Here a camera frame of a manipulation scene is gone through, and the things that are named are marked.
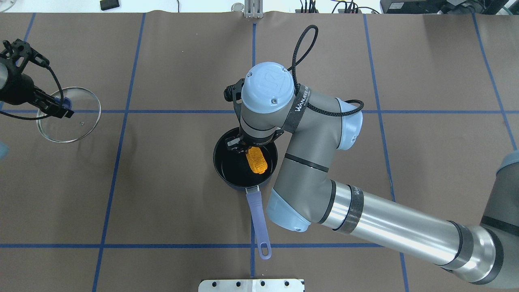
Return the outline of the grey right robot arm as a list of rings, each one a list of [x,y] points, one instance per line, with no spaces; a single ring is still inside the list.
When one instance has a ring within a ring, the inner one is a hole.
[[[250,151],[291,133],[267,205],[275,224],[304,232],[315,222],[428,261],[474,285],[518,287],[518,151],[498,168],[478,225],[427,215],[328,179],[335,152],[351,148],[361,131],[363,103],[296,84],[294,72],[263,62],[224,91],[239,120],[228,150]]]

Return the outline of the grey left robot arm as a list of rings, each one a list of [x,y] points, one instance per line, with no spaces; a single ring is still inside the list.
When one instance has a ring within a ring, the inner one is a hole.
[[[30,76],[23,73],[24,68],[17,67],[11,59],[1,59],[1,101],[10,105],[22,105],[29,103],[37,107],[44,115],[35,118],[23,117],[1,111],[2,115],[19,120],[42,120],[45,118],[72,118],[74,111],[65,105],[63,88],[57,79],[56,74],[50,66],[46,69],[52,75],[58,87],[59,100],[45,93],[45,91],[34,85]]]

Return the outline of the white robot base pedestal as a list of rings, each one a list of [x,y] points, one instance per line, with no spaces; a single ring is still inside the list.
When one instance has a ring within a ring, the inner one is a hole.
[[[208,279],[199,292],[305,292],[303,279]]]

